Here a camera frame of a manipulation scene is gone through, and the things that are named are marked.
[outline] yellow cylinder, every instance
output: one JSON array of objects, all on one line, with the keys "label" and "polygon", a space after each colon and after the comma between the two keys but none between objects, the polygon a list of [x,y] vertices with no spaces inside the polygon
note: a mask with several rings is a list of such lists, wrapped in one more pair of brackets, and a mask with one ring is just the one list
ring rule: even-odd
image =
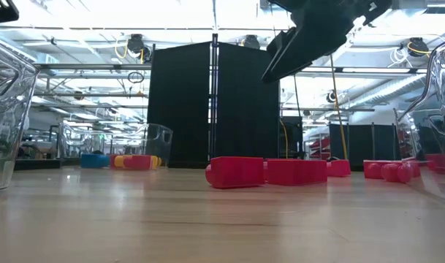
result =
[{"label": "yellow cylinder", "polygon": [[151,169],[157,169],[158,160],[157,156],[151,156]]},{"label": "yellow cylinder", "polygon": [[118,168],[123,168],[124,167],[124,162],[125,158],[123,156],[116,156],[115,157],[115,166]]}]

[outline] black curtain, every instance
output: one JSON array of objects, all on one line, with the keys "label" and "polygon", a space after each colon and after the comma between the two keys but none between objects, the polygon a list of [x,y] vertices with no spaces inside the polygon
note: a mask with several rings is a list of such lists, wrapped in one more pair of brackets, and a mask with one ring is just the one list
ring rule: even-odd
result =
[{"label": "black curtain", "polygon": [[279,83],[266,51],[219,43],[215,156],[278,157]]},{"label": "black curtain", "polygon": [[209,45],[153,55],[148,122],[173,130],[169,167],[203,168],[208,163]]}]

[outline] wooden floor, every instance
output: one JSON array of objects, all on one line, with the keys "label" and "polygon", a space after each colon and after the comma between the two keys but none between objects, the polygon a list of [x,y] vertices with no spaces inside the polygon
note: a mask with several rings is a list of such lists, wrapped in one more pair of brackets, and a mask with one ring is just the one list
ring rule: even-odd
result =
[{"label": "wooden floor", "polygon": [[211,189],[202,170],[16,172],[0,263],[445,262],[445,202],[408,186]]}]

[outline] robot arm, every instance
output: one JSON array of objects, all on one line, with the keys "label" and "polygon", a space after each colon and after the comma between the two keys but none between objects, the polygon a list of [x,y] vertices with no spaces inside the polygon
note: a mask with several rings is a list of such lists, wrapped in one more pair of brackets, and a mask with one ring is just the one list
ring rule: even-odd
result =
[{"label": "robot arm", "polygon": [[268,0],[291,12],[295,27],[281,32],[267,46],[273,58],[263,81],[276,81],[310,66],[343,45],[354,20],[365,25],[391,7],[392,0]]}]

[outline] duct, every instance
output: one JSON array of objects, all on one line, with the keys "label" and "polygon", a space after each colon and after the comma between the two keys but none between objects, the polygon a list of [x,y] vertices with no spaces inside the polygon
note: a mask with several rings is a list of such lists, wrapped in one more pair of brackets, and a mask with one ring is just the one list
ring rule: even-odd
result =
[{"label": "duct", "polygon": [[58,60],[56,60],[54,57],[45,53],[29,50],[28,48],[5,37],[3,34],[0,34],[0,44],[31,63],[58,63]]},{"label": "duct", "polygon": [[391,80],[378,88],[365,92],[349,102],[349,108],[365,104],[379,104],[387,102],[403,94],[415,91],[425,85],[425,74],[414,75],[402,80]]}]

